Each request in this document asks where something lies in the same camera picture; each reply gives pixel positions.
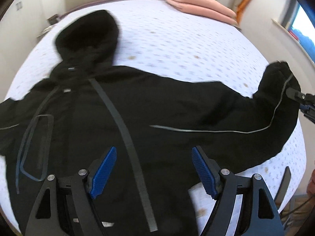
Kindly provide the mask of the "person's right hand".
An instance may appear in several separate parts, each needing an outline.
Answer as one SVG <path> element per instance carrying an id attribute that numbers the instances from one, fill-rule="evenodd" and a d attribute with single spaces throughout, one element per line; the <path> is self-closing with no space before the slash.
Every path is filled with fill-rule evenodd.
<path id="1" fill-rule="evenodd" d="M 315 195 L 315 169 L 312 171 L 310 180 L 308 182 L 307 194 L 309 196 Z"/>

